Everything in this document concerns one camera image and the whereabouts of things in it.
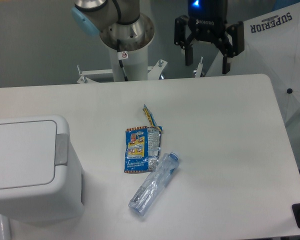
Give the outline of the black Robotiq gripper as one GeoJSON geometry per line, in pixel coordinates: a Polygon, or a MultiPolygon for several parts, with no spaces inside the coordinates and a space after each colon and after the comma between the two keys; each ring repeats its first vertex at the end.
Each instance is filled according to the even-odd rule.
{"type": "Polygon", "coordinates": [[[174,22],[174,44],[184,50],[185,65],[193,64],[193,40],[213,43],[222,54],[222,74],[227,74],[231,69],[230,59],[245,50],[244,22],[226,26],[226,0],[189,0],[187,7],[188,16],[181,15],[174,22]]]}

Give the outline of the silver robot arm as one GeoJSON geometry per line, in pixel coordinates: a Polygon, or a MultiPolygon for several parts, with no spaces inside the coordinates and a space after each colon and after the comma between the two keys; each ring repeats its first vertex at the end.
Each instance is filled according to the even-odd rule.
{"type": "MultiPolygon", "coordinates": [[[[206,42],[222,53],[222,72],[228,73],[229,59],[245,49],[244,23],[228,24],[226,0],[189,0],[187,10],[188,14],[177,17],[174,24],[174,44],[185,51],[185,65],[193,63],[193,42],[206,42]]],[[[138,0],[76,0],[73,11],[99,31],[115,23],[134,24],[141,15],[138,0]]]]}

